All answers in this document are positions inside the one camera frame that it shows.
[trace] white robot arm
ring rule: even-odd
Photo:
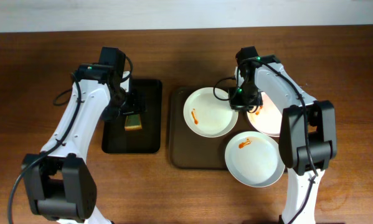
[[[130,72],[123,72],[125,60]],[[33,214],[61,224],[111,224],[97,209],[97,187],[86,165],[88,147],[100,118],[116,119],[144,111],[144,102],[131,89],[132,63],[116,48],[102,48],[99,63],[82,64],[73,74],[72,95],[59,125],[40,154],[28,154],[8,203],[21,177]],[[62,180],[52,178],[62,173]]]
[[[258,108],[262,105],[261,91],[264,91],[283,115],[279,150],[288,168],[288,191],[279,223],[315,224],[319,182],[337,153],[334,107],[329,101],[318,102],[303,91],[274,55],[259,57],[255,47],[247,47],[241,49],[236,58],[235,75],[242,91],[238,88],[229,91],[231,107],[235,110]],[[306,150],[305,112],[309,124],[317,127],[316,132],[307,134],[311,153]]]
[[[87,162],[88,147],[92,138],[92,134],[95,131],[95,127],[103,110],[108,106],[110,102],[110,92],[107,84],[98,83],[96,80],[81,80],[79,82],[82,96],[82,104],[78,112],[78,116],[74,122],[73,128],[71,129],[65,142],[51,153],[50,157],[67,157],[69,154],[75,154],[76,157],[82,158],[84,162]],[[72,96],[67,105],[65,113],[57,126],[55,133],[48,140],[48,142],[42,147],[41,152],[48,151],[52,148],[56,142],[58,136],[63,135],[67,126],[74,114],[75,107],[77,105],[78,92],[73,84]],[[57,222],[61,224],[78,224],[73,219],[60,218]],[[107,220],[100,213],[99,209],[94,206],[91,216],[84,221],[85,224],[111,224],[111,221]]]

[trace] wooden table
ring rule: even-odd
[[[38,153],[62,117],[53,98],[102,46],[126,52],[136,78],[163,82],[157,154],[105,154],[103,123],[96,128],[87,164],[104,216],[134,224],[277,221],[287,175],[254,189],[225,171],[177,169],[166,147],[170,92],[232,75],[235,54],[250,45],[276,54],[305,91],[336,108],[339,153],[322,179],[316,221],[373,223],[373,26],[0,34],[0,223],[24,155]],[[48,223],[31,214],[23,184],[13,210],[16,223]]]

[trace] food stain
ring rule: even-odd
[[[242,143],[240,143],[240,144],[238,145],[238,148],[239,148],[239,149],[242,149],[244,146],[247,146],[247,145],[249,145],[249,144],[251,144],[251,140],[250,140],[249,138],[247,138],[245,142],[242,142]]]
[[[196,110],[195,109],[192,110],[192,117],[194,119],[194,124],[199,124],[199,121],[196,118]]]
[[[255,112],[255,115],[258,115],[260,114],[260,110],[262,109],[262,106],[260,106],[260,109],[257,110],[257,112]]]

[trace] black cable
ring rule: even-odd
[[[125,78],[122,78],[121,82],[125,82],[127,79],[129,79],[132,75],[132,71],[134,70],[134,66],[132,64],[131,59],[126,55],[125,55],[125,59],[128,61],[129,65],[130,65],[130,73]]]
[[[309,186],[308,186],[308,190],[306,191],[304,203],[301,206],[301,208],[298,210],[296,215],[290,220],[290,222],[288,222],[288,224],[292,224],[296,220],[298,215],[300,215],[301,212],[303,212],[306,204],[308,203],[309,195],[311,194],[311,191],[312,191],[312,186],[313,186],[313,184],[315,184],[315,178],[316,178],[316,176],[314,175],[314,176],[312,176],[312,178],[308,179],[309,180]]]
[[[215,96],[218,100],[222,100],[222,101],[232,100],[233,98],[235,98],[236,93],[237,93],[237,89],[236,89],[236,91],[234,92],[234,94],[233,94],[230,98],[227,98],[227,99],[219,98],[219,97],[217,96],[217,94],[215,94],[215,89],[217,88],[217,85],[218,85],[220,82],[225,81],[225,80],[235,80],[235,77],[221,78],[219,81],[217,81],[217,83],[214,85],[214,87],[213,87],[213,89],[212,89],[212,92],[213,92],[214,96]]]
[[[254,98],[254,100],[255,99],[257,99],[257,103],[256,103],[256,107],[255,107],[255,109],[254,109],[254,111],[252,111],[252,112],[250,112],[249,110],[247,110],[247,112],[248,113],[255,113],[255,112],[257,112],[257,110],[258,110],[258,105],[260,104],[260,100],[261,100],[261,93],[258,93],[258,95]]]
[[[68,136],[69,132],[71,131],[71,129],[73,127],[73,124],[75,122],[75,118],[77,117],[78,111],[80,110],[80,107],[81,107],[81,88],[80,88],[80,84],[78,83],[77,79],[75,78],[75,75],[72,74],[72,76],[73,76],[73,79],[74,79],[74,82],[75,82],[75,85],[76,85],[77,91],[78,91],[77,106],[75,108],[73,117],[70,120],[70,123],[68,124],[67,129],[64,132],[62,138],[57,141],[56,145],[52,149],[49,149],[46,152],[42,152],[39,155],[39,157],[36,160],[34,160],[31,164],[29,164],[26,168],[24,168],[21,171],[20,175],[17,177],[17,179],[16,179],[16,181],[13,185],[13,188],[11,190],[11,194],[9,196],[9,201],[7,203],[7,220],[9,222],[9,224],[13,224],[13,220],[12,220],[13,198],[14,198],[14,194],[16,192],[17,186],[19,185],[21,179],[24,177],[24,175],[27,173],[27,171],[29,171],[31,168],[33,168],[35,165],[37,165],[41,160],[43,160],[45,157],[47,157],[50,153],[54,152],[57,148],[59,148],[59,146],[61,146],[62,143],[65,141],[66,137]]]
[[[57,95],[57,96],[54,98],[54,102],[53,102],[54,106],[63,106],[63,105],[66,105],[66,104],[70,101],[71,96],[70,96],[70,97],[69,97],[65,102],[63,102],[63,103],[57,103],[57,100],[58,100],[60,97],[64,96],[64,94],[66,94],[66,93],[68,93],[68,92],[71,92],[72,90],[73,90],[73,89],[71,88],[71,89],[65,90],[65,91],[62,92],[61,94]]]

